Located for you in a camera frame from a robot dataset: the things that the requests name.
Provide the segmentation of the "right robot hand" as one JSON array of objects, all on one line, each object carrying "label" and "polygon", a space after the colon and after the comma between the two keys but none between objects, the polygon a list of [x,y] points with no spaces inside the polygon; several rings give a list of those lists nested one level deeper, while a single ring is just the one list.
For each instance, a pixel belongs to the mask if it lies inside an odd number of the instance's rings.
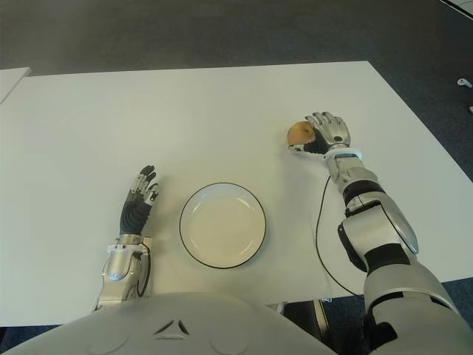
[{"label": "right robot hand", "polygon": [[346,123],[330,112],[306,115],[287,132],[287,147],[295,152],[324,155],[331,149],[348,148],[351,137]]}]

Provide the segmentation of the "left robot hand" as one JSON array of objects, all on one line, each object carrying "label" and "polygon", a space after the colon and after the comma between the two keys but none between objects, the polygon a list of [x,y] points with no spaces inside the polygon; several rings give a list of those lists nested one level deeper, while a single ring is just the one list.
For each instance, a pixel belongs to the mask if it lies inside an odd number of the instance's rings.
[{"label": "left robot hand", "polygon": [[119,223],[120,235],[141,235],[159,195],[159,184],[152,183],[156,176],[157,172],[152,165],[145,166],[138,173],[123,204]]}]

